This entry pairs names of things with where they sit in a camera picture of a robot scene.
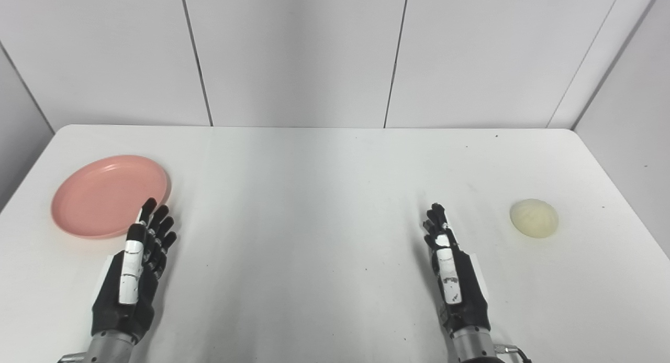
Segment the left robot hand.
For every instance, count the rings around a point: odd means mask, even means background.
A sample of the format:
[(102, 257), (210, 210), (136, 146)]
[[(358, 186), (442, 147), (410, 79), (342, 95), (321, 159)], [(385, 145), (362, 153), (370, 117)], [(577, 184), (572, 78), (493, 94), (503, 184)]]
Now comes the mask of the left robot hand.
[(168, 251), (177, 240), (167, 205), (149, 198), (115, 254), (92, 306), (91, 334), (121, 332), (134, 343), (151, 328), (153, 301), (167, 266)]

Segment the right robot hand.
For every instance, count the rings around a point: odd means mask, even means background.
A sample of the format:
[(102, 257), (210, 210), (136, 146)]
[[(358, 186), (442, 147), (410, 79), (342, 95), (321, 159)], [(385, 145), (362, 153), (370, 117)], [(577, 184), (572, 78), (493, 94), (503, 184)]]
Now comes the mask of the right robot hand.
[(471, 256), (455, 239), (445, 208), (433, 203), (426, 216), (424, 240), (443, 302), (440, 315), (443, 327), (450, 335), (464, 328), (490, 331), (488, 303), (479, 286)]

